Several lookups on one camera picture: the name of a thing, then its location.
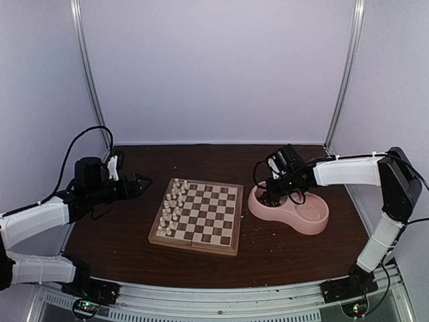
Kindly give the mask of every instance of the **chessboard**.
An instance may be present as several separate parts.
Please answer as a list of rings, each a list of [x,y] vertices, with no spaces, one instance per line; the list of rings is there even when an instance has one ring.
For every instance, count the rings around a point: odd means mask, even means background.
[[[152,244],[236,256],[243,186],[172,179],[149,233]]]

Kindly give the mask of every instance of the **robotic arm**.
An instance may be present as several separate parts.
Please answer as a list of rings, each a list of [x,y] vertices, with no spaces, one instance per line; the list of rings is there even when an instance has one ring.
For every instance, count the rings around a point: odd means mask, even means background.
[[[380,186],[383,208],[380,222],[367,245],[349,269],[349,277],[322,283],[326,303],[361,296],[377,290],[373,271],[396,245],[422,191],[422,183],[410,170],[404,151],[391,148],[368,156],[331,156],[304,162],[289,144],[266,159],[272,178],[265,182],[271,198],[304,194],[310,187],[332,184]]]
[[[83,158],[76,162],[74,179],[66,190],[46,203],[0,214],[0,290],[17,283],[52,281],[74,283],[77,292],[89,292],[90,269],[79,259],[16,254],[10,249],[50,228],[82,219],[97,205],[141,196],[152,180],[136,173],[130,179],[119,176],[124,156],[117,152],[107,165],[100,158]],[[102,168],[107,172],[105,179]]]

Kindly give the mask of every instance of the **white wall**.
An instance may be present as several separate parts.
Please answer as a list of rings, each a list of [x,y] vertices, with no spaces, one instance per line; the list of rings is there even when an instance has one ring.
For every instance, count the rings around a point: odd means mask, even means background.
[[[85,0],[120,144],[324,141],[354,0]]]
[[[339,154],[402,147],[429,178],[429,2],[368,1],[351,88],[335,135]],[[355,187],[372,230],[381,214],[381,191]],[[424,191],[412,219],[429,217]],[[429,309],[429,223],[409,226],[395,251],[419,321]]]
[[[0,213],[39,201],[54,189],[73,137],[95,125],[70,13],[70,2],[0,5]],[[99,133],[75,145],[74,161],[103,156]],[[58,255],[66,229],[52,229],[13,250]],[[0,292],[0,320],[23,321],[32,286]]]

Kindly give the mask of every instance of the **wood grain surface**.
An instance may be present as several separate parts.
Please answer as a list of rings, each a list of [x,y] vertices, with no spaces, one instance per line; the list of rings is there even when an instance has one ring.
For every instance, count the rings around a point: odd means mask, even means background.
[[[367,242],[361,220],[343,186],[312,189],[330,209],[326,229],[307,236],[254,217],[247,208],[254,164],[279,146],[127,146],[121,175],[138,172],[154,184],[134,200],[116,202],[98,221],[79,221],[66,254],[90,264],[94,277],[156,286],[232,288],[275,286],[347,274]],[[296,146],[303,159],[324,156],[321,146]],[[269,176],[263,167],[260,180]],[[157,246],[147,240],[171,178],[244,186],[239,253],[235,257]],[[105,210],[99,207],[97,213]]]

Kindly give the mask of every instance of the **pink pet bowl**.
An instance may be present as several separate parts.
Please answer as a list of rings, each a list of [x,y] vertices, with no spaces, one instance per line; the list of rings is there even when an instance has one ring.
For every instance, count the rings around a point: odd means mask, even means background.
[[[294,228],[304,235],[317,235],[326,228],[329,218],[329,208],[326,202],[319,196],[306,193],[306,202],[296,205],[290,198],[282,197],[279,207],[267,207],[256,198],[263,193],[262,189],[253,187],[249,195],[247,205],[254,216],[269,221],[280,221]],[[292,194],[292,198],[298,203],[302,202],[302,196]]]

